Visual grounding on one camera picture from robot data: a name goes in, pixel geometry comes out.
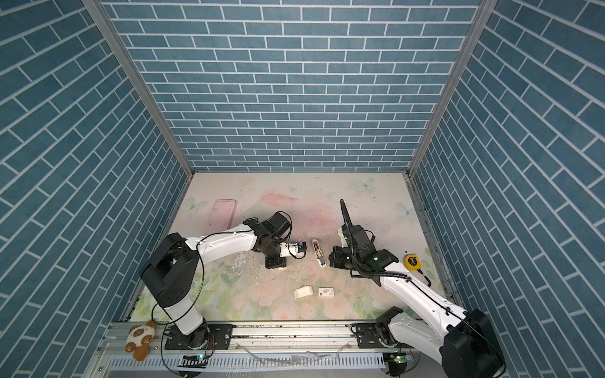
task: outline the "brick wallpaper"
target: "brick wallpaper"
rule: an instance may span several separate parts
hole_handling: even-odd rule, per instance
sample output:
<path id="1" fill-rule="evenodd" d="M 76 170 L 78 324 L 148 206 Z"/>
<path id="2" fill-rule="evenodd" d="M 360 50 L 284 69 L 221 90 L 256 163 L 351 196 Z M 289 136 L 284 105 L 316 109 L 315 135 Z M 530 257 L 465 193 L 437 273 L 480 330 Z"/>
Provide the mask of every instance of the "brick wallpaper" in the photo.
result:
<path id="1" fill-rule="evenodd" d="M 0 8 L 0 377 L 71 377 L 186 177 L 79 0 Z"/>
<path id="2" fill-rule="evenodd" d="M 103 3 L 197 171 L 403 171 L 479 0 Z"/>
<path id="3" fill-rule="evenodd" d="M 500 0 L 418 171 L 511 377 L 604 377 L 605 2 Z"/>

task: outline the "mounting plate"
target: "mounting plate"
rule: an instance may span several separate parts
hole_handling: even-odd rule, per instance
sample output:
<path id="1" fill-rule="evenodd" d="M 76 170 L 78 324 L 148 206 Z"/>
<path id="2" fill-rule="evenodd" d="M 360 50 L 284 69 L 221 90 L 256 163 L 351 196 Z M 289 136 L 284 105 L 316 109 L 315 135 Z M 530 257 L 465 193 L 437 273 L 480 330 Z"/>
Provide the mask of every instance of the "mounting plate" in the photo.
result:
<path id="1" fill-rule="evenodd" d="M 208 325 L 209 334 L 214 335 L 214 349 L 215 350 L 224 350 L 229 349 L 229 344 L 231 343 L 231 333 L 233 332 L 233 325 L 231 324 L 211 324 Z M 180 332 L 176 326 L 172 326 L 166 330 L 165 335 L 168 336 L 166 338 L 166 345 L 164 346 L 165 350 L 190 350 L 182 337 L 178 337 Z M 204 350 L 206 348 L 206 342 L 201 345 L 199 350 Z"/>
<path id="2" fill-rule="evenodd" d="M 359 349 L 383 348 L 378 339 L 375 323 L 356 323 L 355 338 Z"/>

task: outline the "metal frame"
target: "metal frame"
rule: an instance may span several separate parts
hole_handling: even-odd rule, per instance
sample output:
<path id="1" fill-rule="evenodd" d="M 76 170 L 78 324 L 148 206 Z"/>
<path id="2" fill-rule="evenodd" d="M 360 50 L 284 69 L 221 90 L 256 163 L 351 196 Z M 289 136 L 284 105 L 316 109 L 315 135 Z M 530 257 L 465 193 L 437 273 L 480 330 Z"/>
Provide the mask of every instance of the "metal frame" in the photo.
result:
<path id="1" fill-rule="evenodd" d="M 229 322 L 234 326 L 232 340 L 227 350 L 215 350 L 212 358 L 217 361 L 203 371 L 247 371 L 295 370 L 298 368 L 372 368 L 381 367 L 384 361 L 380 354 L 398 351 L 395 348 L 359 349 L 355 335 L 350 326 L 353 323 L 373 323 L 373 321 L 249 321 Z M 155 370 L 163 371 L 165 367 L 158 359 L 160 338 L 164 328 L 156 326 L 156 338 L 149 344 L 149 356 L 142 363 L 133 362 L 131 354 L 126 354 L 124 346 L 131 327 L 140 325 L 136 322 L 114 322 L 109 327 L 88 366 L 85 378 L 102 378 L 111 370 Z M 406 348 L 414 353 L 415 348 Z M 254 364 L 255 357 L 280 359 L 284 363 Z M 171 367 L 182 360 L 184 355 L 195 354 L 195 351 L 164 350 L 164 360 Z M 331 354 L 329 358 L 312 358 L 312 353 Z M 308 358 L 304 363 L 292 363 L 292 355 Z"/>
<path id="2" fill-rule="evenodd" d="M 166 121 L 164 114 L 160 110 L 157 102 L 155 102 L 155 99 L 149 91 L 147 84 L 145 84 L 143 76 L 141 76 L 139 69 L 134 64 L 134 61 L 126 48 L 124 41 L 118 34 L 114 24 L 111 22 L 105 7 L 103 4 L 101 4 L 100 0 L 82 0 L 82 2 L 92 17 L 94 23 L 99 28 L 103 38 L 105 38 L 105 41 L 110 46 L 111 51 L 114 53 L 117 61 L 126 73 L 126 76 L 130 80 L 132 86 L 139 94 L 139 97 L 145 105 L 145 108 L 149 111 L 149 114 L 155 121 L 155 125 L 160 130 L 162 135 L 164 135 L 168 146 L 177 157 L 177 160 L 181 164 L 181 167 L 183 167 L 187 177 L 192 178 L 194 170 L 191 167 L 191 164 L 189 164 L 189 160 L 178 144 L 174 133 L 172 130 L 170 130 L 170 126 L 168 126 L 168 122 Z"/>
<path id="3" fill-rule="evenodd" d="M 443 291 L 445 292 L 444 297 L 457 305 L 462 305 L 462 297 L 460 297 L 460 292 L 456 288 L 456 283 L 454 282 L 450 268 L 447 266 L 445 257 L 443 255 L 443 250 L 439 244 L 439 240 L 437 239 L 433 225 L 431 224 L 431 220 L 428 217 L 427 208 L 422 201 L 422 197 L 420 196 L 416 182 L 413 178 L 408 177 L 406 174 L 404 174 L 404 180 L 407 184 L 408 192 L 410 193 L 410 197 L 412 199 L 412 204 L 416 210 L 418 222 L 420 223 L 420 227 L 422 228 L 422 232 L 424 233 L 424 237 L 427 241 L 428 249 L 431 251 L 433 263 L 437 269 L 437 275 L 439 275 L 439 279 L 443 285 Z"/>
<path id="4" fill-rule="evenodd" d="M 494 10 L 495 4 L 498 0 L 483 0 L 477 13 L 475 14 L 475 18 L 473 19 L 473 23 L 471 24 L 471 28 L 468 31 L 468 35 L 464 39 L 464 43 L 460 48 L 460 52 L 458 53 L 458 57 L 450 75 L 448 76 L 448 80 L 443 86 L 443 93 L 441 97 L 439 97 L 439 101 L 435 106 L 431 118 L 428 121 L 427 128 L 424 130 L 422 137 L 420 138 L 420 142 L 418 143 L 418 148 L 412 156 L 412 161 L 410 162 L 410 167 L 408 168 L 408 175 L 413 178 L 420 168 L 420 163 L 424 154 L 427 152 L 428 145 L 431 143 L 433 139 L 433 135 L 437 131 L 439 127 L 439 122 L 443 118 L 443 114 L 445 113 L 445 109 L 450 104 L 450 100 L 452 95 L 454 94 L 454 90 L 456 86 L 458 86 L 458 82 L 464 73 L 464 69 L 468 64 L 469 60 L 471 60 L 471 55 L 477 46 L 477 42 L 479 41 L 479 37 L 481 37 L 481 33 L 483 33 L 483 29 L 487 24 L 489 17 Z"/>

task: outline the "plush toy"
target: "plush toy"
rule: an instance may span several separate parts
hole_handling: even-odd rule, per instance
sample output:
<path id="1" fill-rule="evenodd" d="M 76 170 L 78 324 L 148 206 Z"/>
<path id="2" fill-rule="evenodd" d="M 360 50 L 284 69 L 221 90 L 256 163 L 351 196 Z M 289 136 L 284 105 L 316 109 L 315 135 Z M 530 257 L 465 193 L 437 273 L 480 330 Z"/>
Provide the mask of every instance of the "plush toy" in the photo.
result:
<path id="1" fill-rule="evenodd" d="M 126 351 L 133 352 L 132 358 L 141 362 L 149 354 L 149 347 L 147 344 L 155 336 L 154 321 L 148 321 L 144 325 L 138 325 L 130 328 L 128 338 L 126 339 Z"/>

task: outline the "white box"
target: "white box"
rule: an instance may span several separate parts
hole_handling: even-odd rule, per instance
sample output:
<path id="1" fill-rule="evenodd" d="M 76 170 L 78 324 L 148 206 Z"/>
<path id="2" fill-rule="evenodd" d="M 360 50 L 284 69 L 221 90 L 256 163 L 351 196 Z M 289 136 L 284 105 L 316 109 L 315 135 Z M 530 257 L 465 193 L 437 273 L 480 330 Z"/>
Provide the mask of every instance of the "white box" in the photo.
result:
<path id="1" fill-rule="evenodd" d="M 317 296 L 319 297 L 334 297 L 333 287 L 320 287 L 318 288 Z"/>

